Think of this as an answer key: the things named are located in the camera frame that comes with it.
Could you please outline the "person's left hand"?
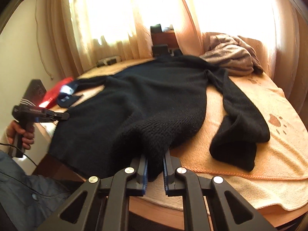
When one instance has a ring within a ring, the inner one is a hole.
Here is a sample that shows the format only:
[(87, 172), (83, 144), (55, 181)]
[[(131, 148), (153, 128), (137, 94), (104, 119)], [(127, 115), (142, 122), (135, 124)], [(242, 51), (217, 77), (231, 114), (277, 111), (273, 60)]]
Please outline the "person's left hand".
[(13, 144), (16, 135), (22, 137), (23, 148), (26, 150), (31, 149), (34, 144), (34, 126), (27, 126), (23, 129), (17, 121), (12, 121), (6, 128), (6, 137), (9, 144)]

